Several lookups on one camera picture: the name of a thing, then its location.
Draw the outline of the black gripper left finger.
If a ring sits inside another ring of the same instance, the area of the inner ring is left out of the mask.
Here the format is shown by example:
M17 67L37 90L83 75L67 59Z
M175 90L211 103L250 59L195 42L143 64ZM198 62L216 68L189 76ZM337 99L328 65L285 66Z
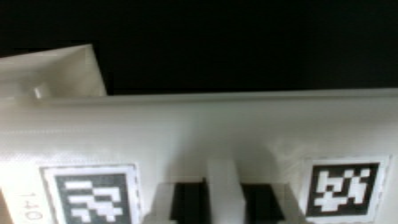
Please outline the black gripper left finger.
M205 182L179 182L173 186L170 220L177 224L207 224Z

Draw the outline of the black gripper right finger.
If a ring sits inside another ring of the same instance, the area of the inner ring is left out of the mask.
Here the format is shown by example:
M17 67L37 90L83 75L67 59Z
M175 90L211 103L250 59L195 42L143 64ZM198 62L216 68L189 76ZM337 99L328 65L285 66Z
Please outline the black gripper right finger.
M283 213L267 184L243 184L244 224L278 224Z

